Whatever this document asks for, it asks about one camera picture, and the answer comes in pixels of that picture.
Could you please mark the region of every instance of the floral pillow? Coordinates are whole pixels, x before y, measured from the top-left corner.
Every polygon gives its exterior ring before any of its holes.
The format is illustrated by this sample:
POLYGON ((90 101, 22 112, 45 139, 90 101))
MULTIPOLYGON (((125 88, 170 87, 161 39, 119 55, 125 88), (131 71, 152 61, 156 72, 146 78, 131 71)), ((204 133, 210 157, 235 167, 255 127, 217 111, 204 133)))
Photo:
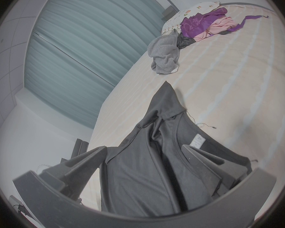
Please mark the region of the floral pillow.
POLYGON ((197 13, 209 13, 212 10, 216 9, 218 6, 219 2, 201 2, 197 5, 192 6, 191 8, 179 11, 163 25, 162 34, 173 30, 174 28, 179 29, 180 23, 183 21, 184 17, 189 18, 196 15, 197 13))

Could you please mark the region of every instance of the mattress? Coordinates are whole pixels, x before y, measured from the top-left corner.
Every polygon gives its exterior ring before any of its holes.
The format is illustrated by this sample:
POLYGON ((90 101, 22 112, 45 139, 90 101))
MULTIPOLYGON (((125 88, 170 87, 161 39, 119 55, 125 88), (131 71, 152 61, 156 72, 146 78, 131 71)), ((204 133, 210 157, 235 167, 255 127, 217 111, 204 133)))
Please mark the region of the mattress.
MULTIPOLYGON (((271 202, 285 182, 285 28, 277 15, 251 5, 228 5, 227 15, 244 28, 215 35, 180 50, 178 72, 158 75, 146 53, 103 103, 88 150, 118 146, 145 115, 151 98, 168 81, 192 121, 232 151, 277 177, 271 202)), ((101 207, 99 172, 80 196, 101 207)))

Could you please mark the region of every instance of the purple satin garment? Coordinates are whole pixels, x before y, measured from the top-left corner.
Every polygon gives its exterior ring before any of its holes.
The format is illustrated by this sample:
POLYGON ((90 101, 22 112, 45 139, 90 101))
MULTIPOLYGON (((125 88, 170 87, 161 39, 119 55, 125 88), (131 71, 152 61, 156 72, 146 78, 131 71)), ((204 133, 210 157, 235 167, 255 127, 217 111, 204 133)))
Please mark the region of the purple satin garment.
MULTIPOLYGON (((181 31, 184 36, 194 38, 195 36, 203 33, 214 21, 224 17, 227 13, 226 8, 219 8, 217 10, 211 11, 206 14, 197 13, 190 18, 184 18, 181 23, 181 31)), ((265 17, 262 15, 247 15, 241 24, 237 24, 236 27, 228 29, 228 31, 234 32, 243 28, 245 21, 247 19, 258 19, 260 17, 265 17)))

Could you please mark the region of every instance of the curtain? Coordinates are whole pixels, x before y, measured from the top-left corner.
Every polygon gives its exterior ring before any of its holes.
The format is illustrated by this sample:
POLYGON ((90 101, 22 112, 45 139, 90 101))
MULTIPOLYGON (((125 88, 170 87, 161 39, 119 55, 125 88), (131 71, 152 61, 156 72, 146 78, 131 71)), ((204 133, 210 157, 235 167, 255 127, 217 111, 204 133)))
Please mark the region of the curtain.
POLYGON ((34 26, 25 87, 94 128, 106 97, 161 35, 155 0, 49 0, 34 26))

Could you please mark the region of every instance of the clothing label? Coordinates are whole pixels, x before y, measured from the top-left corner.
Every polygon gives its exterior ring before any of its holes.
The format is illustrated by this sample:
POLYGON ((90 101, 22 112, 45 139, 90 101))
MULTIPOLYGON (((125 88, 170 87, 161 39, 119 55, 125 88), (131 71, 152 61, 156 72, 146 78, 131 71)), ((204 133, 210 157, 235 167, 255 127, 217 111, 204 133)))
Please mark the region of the clothing label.
POLYGON ((191 146, 200 149, 203 143, 206 141, 205 138, 203 138, 201 135, 197 134, 195 135, 194 139, 190 143, 191 146))

